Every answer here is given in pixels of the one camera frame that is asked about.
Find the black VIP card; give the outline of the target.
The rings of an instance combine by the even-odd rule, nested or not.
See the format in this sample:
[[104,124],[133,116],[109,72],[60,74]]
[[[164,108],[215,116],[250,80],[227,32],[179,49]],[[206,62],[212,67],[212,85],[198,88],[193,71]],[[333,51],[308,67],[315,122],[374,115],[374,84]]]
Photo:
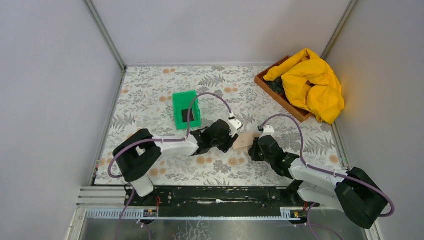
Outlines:
[[194,110],[193,109],[183,109],[181,111],[181,117],[182,117],[183,123],[195,121]]

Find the green plastic bin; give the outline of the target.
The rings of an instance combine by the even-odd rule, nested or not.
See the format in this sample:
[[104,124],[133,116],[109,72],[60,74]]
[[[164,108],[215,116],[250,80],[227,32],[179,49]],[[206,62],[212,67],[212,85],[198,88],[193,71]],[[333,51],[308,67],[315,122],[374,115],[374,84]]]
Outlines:
[[199,101],[196,99],[192,103],[196,96],[197,93],[194,90],[172,94],[173,116],[177,130],[186,130],[188,120],[190,120],[191,128],[202,125]]

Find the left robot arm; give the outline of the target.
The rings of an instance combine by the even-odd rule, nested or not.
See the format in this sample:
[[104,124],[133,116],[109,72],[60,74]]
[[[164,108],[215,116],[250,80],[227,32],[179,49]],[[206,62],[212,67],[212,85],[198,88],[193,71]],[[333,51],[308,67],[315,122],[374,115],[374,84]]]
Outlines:
[[153,136],[141,129],[113,151],[124,180],[132,185],[136,199],[144,206],[155,200],[154,185],[148,172],[161,157],[197,156],[218,148],[226,153],[238,138],[243,124],[236,118],[222,119],[210,127],[188,133],[185,138]]

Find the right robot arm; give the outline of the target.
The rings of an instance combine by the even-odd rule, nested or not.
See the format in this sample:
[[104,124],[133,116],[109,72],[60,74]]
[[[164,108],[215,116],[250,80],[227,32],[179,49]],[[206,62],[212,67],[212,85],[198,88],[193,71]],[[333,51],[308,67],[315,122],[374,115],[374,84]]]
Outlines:
[[326,167],[306,166],[299,155],[285,152],[271,135],[256,137],[248,154],[253,161],[266,162],[277,175],[292,180],[286,198],[293,206],[304,201],[324,205],[370,229],[389,204],[362,169],[332,173]]

